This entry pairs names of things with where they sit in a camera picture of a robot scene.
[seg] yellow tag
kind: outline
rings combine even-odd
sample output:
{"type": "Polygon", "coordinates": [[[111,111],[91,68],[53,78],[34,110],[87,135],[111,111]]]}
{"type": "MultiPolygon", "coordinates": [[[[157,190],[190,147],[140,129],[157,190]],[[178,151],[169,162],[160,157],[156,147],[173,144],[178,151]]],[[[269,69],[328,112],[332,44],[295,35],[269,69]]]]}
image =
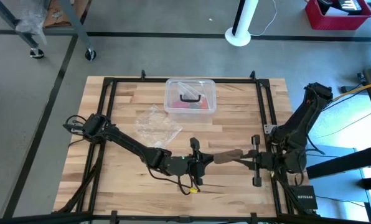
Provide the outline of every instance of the yellow tag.
{"type": "Polygon", "coordinates": [[[193,188],[193,187],[191,187],[191,188],[190,188],[190,192],[191,192],[191,193],[195,193],[195,194],[196,194],[196,193],[198,193],[198,190],[197,190],[197,189],[195,189],[195,188],[193,188]]]}

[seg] clear plastic bag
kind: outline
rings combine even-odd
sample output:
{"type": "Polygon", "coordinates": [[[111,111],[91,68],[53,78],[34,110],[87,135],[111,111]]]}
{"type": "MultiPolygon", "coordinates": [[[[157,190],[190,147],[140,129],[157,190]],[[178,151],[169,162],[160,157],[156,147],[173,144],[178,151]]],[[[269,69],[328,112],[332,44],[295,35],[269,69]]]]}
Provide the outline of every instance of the clear plastic bag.
{"type": "Polygon", "coordinates": [[[136,132],[148,142],[148,147],[166,147],[181,131],[182,126],[171,120],[168,115],[153,105],[137,117],[134,125],[136,132]]]}
{"type": "Polygon", "coordinates": [[[47,16],[44,8],[44,0],[21,0],[20,15],[16,31],[28,32],[40,36],[44,44],[47,44],[43,33],[43,24],[47,16]]]}

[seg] cardboard box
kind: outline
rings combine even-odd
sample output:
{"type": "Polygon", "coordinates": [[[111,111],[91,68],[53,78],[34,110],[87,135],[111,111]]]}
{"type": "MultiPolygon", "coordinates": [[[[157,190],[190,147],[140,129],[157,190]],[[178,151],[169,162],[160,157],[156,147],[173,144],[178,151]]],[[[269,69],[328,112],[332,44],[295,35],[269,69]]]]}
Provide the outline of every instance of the cardboard box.
{"type": "MultiPolygon", "coordinates": [[[[80,19],[85,12],[88,0],[74,0],[72,4],[77,17],[80,19]]],[[[71,26],[71,23],[65,15],[64,11],[61,10],[58,0],[51,0],[49,10],[47,12],[46,20],[44,21],[43,27],[60,27],[60,26],[71,26]]]]}

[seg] yellow cable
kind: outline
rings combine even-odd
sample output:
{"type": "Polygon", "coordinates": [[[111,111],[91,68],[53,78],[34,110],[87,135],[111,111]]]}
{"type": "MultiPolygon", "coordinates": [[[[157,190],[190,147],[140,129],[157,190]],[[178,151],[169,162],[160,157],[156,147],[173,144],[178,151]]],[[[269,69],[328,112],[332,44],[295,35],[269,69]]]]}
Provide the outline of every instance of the yellow cable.
{"type": "Polygon", "coordinates": [[[337,101],[345,95],[349,95],[349,94],[352,94],[352,93],[355,93],[355,92],[358,92],[358,91],[361,91],[361,90],[365,90],[365,89],[368,89],[368,88],[371,88],[371,84],[362,86],[360,88],[356,88],[355,90],[348,91],[347,93],[343,93],[342,95],[335,97],[332,101],[337,101]]]}

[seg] white pedestal base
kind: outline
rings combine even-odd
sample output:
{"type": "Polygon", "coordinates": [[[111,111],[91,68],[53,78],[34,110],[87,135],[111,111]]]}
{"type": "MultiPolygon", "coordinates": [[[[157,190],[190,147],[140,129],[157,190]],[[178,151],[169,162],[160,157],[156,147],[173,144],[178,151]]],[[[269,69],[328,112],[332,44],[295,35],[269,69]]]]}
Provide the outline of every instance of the white pedestal base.
{"type": "Polygon", "coordinates": [[[244,32],[244,34],[241,35],[240,37],[235,37],[232,33],[232,30],[233,28],[231,27],[224,34],[225,39],[228,41],[228,43],[237,47],[242,47],[245,46],[246,44],[249,44],[251,38],[250,33],[248,31],[244,32]]]}

